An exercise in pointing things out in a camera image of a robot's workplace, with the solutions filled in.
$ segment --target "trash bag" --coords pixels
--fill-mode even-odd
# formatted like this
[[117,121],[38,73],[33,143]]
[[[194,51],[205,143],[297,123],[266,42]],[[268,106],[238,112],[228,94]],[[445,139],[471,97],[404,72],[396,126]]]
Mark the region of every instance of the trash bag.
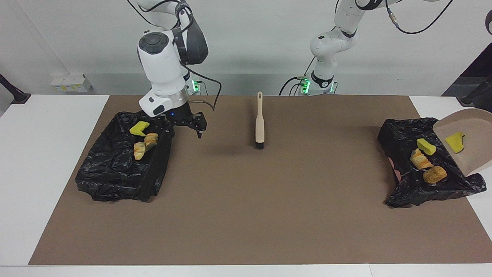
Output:
[[[144,141],[144,137],[129,130],[140,120],[150,123],[145,134],[157,133],[159,138],[157,146],[136,161],[133,144]],[[75,177],[77,188],[97,201],[148,201],[158,194],[166,174],[173,135],[164,117],[151,118],[143,111],[117,113],[82,163]]]
[[[432,127],[438,120],[419,118],[408,120],[387,119],[379,131],[378,141],[394,169],[396,188],[386,204],[398,208],[419,206],[429,200],[455,199],[486,191],[480,174],[465,177],[446,150]],[[424,138],[436,146],[436,152],[426,155],[434,166],[444,168],[448,176],[436,184],[424,181],[424,171],[418,170],[410,161],[417,139]]]

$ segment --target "brown cardboard surface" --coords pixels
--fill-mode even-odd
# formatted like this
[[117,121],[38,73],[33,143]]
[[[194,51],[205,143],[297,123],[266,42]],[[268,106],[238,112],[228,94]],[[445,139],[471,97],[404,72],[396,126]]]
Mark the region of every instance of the brown cardboard surface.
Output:
[[208,129],[198,139],[176,128],[157,197],[92,201],[75,174],[114,114],[138,100],[109,98],[31,265],[492,262],[466,198],[383,204],[395,184],[376,138],[387,118],[419,117],[408,97],[265,97],[263,150],[255,97],[221,97],[213,113],[193,105]]
[[[439,120],[434,132],[465,176],[492,166],[492,113],[476,108],[460,110]],[[455,153],[445,140],[456,132],[465,134],[460,153]]]

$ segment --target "white tabletop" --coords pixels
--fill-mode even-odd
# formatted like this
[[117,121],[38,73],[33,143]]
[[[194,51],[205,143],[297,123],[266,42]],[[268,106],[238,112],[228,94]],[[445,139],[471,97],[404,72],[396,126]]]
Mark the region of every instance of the white tabletop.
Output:
[[[492,264],[27,266],[107,99],[33,95],[0,117],[0,276],[492,276]],[[463,109],[455,98],[411,99],[422,117]],[[492,168],[480,173],[492,183]],[[492,237],[492,192],[468,200]]]

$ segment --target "gray wall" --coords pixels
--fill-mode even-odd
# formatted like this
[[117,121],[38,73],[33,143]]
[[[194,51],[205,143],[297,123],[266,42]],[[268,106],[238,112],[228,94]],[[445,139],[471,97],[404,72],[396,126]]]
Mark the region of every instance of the gray wall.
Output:
[[[210,49],[195,68],[220,76],[229,84],[225,94],[274,94],[287,77],[304,72],[311,38],[334,25],[336,1],[189,3]],[[402,28],[415,31],[446,3],[406,0],[393,11]],[[384,9],[366,13],[359,44],[337,56],[338,92],[441,95],[490,43],[484,28],[489,10],[490,0],[455,1],[419,35],[398,32]],[[85,73],[99,94],[143,94],[148,88],[135,50],[147,25],[124,0],[3,0],[0,26],[0,72],[26,92],[54,93],[50,75],[64,72],[62,64],[73,74]],[[1,110],[10,98],[3,90],[0,95]]]

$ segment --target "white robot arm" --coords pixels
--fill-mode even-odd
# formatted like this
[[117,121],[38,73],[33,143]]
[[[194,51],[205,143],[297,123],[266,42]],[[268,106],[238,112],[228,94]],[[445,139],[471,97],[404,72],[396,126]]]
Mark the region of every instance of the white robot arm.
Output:
[[[388,5],[400,1],[402,0],[387,0]],[[337,67],[335,54],[350,49],[357,43],[357,26],[366,10],[385,6],[385,0],[341,0],[335,14],[336,27],[311,41],[311,52],[316,57],[316,64],[310,75],[310,91],[314,92],[310,94],[327,93],[330,90]]]
[[201,137],[207,122],[203,113],[191,113],[184,82],[187,71],[181,64],[200,64],[205,60],[205,37],[185,0],[137,2],[142,12],[174,14],[179,23],[171,30],[154,25],[138,42],[138,57],[152,84],[140,99],[140,107],[150,117],[165,114],[174,125],[189,126]]

